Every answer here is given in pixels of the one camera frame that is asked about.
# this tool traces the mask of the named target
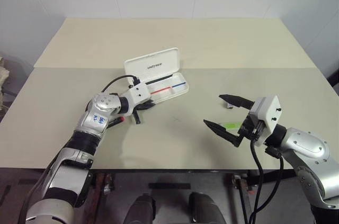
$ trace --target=green marker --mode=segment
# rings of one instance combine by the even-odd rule
[[[242,122],[224,122],[219,125],[223,126],[226,130],[238,130],[240,129]]]

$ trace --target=table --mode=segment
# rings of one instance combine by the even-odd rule
[[[245,109],[218,98],[226,93],[278,95],[280,124],[322,135],[339,160],[339,98],[280,20],[67,19],[0,123],[0,166],[44,168],[124,60],[172,46],[190,91],[141,112],[140,125],[127,119],[107,131],[93,168],[256,169],[248,140],[235,148],[202,122],[243,121]],[[264,147],[257,154],[264,169],[278,168]]]

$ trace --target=white wall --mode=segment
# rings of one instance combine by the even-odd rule
[[[24,80],[65,16],[280,17],[327,77],[339,68],[338,4],[339,0],[0,0],[0,56],[12,61],[15,72],[21,66],[17,77]]]

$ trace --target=floor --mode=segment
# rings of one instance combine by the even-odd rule
[[[30,169],[0,168],[0,220],[16,223],[21,203],[40,172]],[[149,183],[184,184],[184,189],[150,189]],[[263,186],[261,199],[271,192],[273,184]],[[253,207],[254,193],[249,194]],[[120,173],[115,175],[114,189],[102,196],[96,223],[122,224],[136,197],[149,193],[156,200],[154,224],[187,223],[188,197],[192,191],[208,194],[219,206],[228,224],[243,224],[238,191],[230,184],[230,175],[222,173]],[[75,223],[85,223],[84,211],[90,200],[75,211]],[[309,204],[295,178],[284,180],[271,203],[257,216],[257,223],[312,224]]]

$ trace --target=robotic arm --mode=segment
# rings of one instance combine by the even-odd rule
[[[138,82],[120,96],[102,92],[92,98],[44,179],[42,200],[28,210],[26,224],[73,223],[73,207],[85,202],[93,177],[90,168],[107,127],[122,121],[121,116],[137,116],[136,110],[149,100],[146,84]]]
[[[283,158],[292,165],[301,183],[317,224],[339,223],[339,164],[331,157],[328,143],[313,132],[278,124],[281,106],[277,96],[258,98],[255,102],[239,96],[220,95],[228,104],[249,109],[238,135],[219,124],[204,120],[217,135],[238,147],[242,139],[256,146],[266,145],[265,152]]]

